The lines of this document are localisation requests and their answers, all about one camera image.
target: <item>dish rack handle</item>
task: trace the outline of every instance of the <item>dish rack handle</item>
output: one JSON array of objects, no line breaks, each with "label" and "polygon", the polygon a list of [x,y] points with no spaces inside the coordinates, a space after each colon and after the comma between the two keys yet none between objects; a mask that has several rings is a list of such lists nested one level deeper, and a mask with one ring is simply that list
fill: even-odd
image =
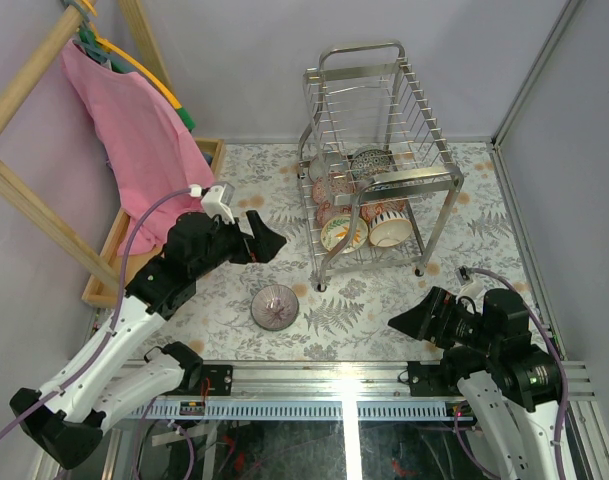
[{"label": "dish rack handle", "polygon": [[392,48],[392,47],[397,47],[398,58],[406,57],[406,50],[404,49],[404,46],[402,45],[402,43],[399,40],[394,40],[394,39],[385,40],[385,41],[379,42],[379,43],[362,43],[362,42],[338,43],[336,45],[332,45],[331,47],[327,48],[320,55],[320,70],[324,70],[324,63],[326,62],[326,60],[328,60],[328,58],[330,56],[338,54],[338,53],[363,52],[366,50],[379,50],[379,49],[383,49],[383,48]]}]

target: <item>wooden pole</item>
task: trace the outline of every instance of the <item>wooden pole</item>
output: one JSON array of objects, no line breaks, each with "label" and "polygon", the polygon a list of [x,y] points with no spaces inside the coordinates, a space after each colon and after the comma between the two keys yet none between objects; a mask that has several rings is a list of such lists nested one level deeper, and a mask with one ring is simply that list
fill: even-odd
[{"label": "wooden pole", "polygon": [[122,15],[142,55],[142,64],[171,92],[173,85],[141,0],[118,0]]},{"label": "wooden pole", "polygon": [[0,195],[102,283],[118,290],[117,273],[0,160]]},{"label": "wooden pole", "polygon": [[66,8],[51,32],[35,49],[31,57],[15,75],[15,78],[7,85],[0,95],[0,135],[17,113],[19,108],[29,96],[37,82],[48,67],[53,63],[55,57],[60,53],[66,42],[75,33],[82,22],[82,15],[75,7]]}]

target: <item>wire rack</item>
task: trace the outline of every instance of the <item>wire rack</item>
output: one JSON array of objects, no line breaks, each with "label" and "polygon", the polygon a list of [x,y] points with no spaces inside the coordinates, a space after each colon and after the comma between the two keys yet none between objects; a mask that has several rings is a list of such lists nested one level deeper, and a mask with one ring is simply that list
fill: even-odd
[{"label": "wire rack", "polygon": [[[363,52],[391,49],[396,49],[397,55],[390,63],[326,67],[330,57],[355,61]],[[332,275],[356,270],[414,265],[415,274],[423,275],[464,177],[453,161],[404,47],[396,40],[333,46],[320,56],[317,68],[304,74],[304,94],[310,124],[299,142],[298,177],[317,289],[324,291]],[[380,158],[375,169],[364,170],[363,165],[356,168],[355,154],[365,146],[381,150],[388,160],[382,162]],[[304,158],[305,150],[313,156]],[[351,206],[348,234],[330,252],[321,243],[322,225],[316,222],[318,205],[313,200],[314,183],[309,175],[313,159],[315,168],[321,171],[326,199],[333,206]],[[345,178],[348,191],[334,191],[329,174]],[[414,235],[393,248],[364,245],[340,255],[355,235],[360,207],[394,199],[404,200]],[[434,212],[435,221],[419,225],[417,211],[422,218]]]}]

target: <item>wooden base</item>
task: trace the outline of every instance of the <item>wooden base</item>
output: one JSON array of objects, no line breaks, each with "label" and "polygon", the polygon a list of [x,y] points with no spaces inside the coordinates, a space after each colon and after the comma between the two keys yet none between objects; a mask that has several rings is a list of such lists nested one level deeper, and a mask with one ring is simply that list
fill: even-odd
[{"label": "wooden base", "polygon": [[[211,138],[196,138],[195,141],[202,152],[213,155],[211,169],[213,170],[215,178],[217,178],[226,154],[226,145],[224,141]],[[130,217],[120,208],[120,211],[117,213],[117,217],[115,217],[115,221],[113,222],[113,226],[111,227],[111,231],[106,238],[102,253],[100,254],[100,257],[106,260],[115,272],[119,272],[122,266],[123,257],[117,255],[117,248],[121,245],[126,236],[126,229],[128,228],[129,222]],[[126,283],[128,284],[140,268],[142,268],[153,256],[160,253],[161,250],[161,247],[155,247],[148,253],[129,256],[128,264],[126,266]],[[86,288],[82,294],[82,300],[93,307],[113,308],[117,301],[116,290],[104,285],[99,279],[92,275],[86,284]]]}]

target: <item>leaf pattern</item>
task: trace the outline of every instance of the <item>leaf pattern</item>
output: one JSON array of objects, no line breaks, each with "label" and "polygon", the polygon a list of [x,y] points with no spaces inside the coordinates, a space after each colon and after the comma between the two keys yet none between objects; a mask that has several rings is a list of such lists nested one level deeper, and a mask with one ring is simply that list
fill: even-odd
[{"label": "leaf pattern", "polygon": [[[255,209],[288,243],[270,264],[224,264],[200,279],[197,295],[143,343],[137,357],[155,345],[199,340],[200,355],[208,360],[438,359],[440,350],[406,337],[387,322],[417,305],[433,285],[457,291],[454,270],[462,264],[506,276],[533,305],[486,145],[455,143],[449,148],[466,179],[426,275],[417,278],[410,267],[338,275],[321,294],[313,289],[306,231],[306,218],[315,212],[304,211],[297,190],[297,146],[229,145],[221,179],[236,188],[231,208],[242,230],[250,232],[244,211]],[[443,201],[440,193],[412,198],[425,242]],[[390,253],[383,250],[382,255]],[[292,288],[300,302],[297,320],[280,332],[261,329],[250,314],[254,295],[274,283]],[[534,340],[542,344],[539,336]]]}]

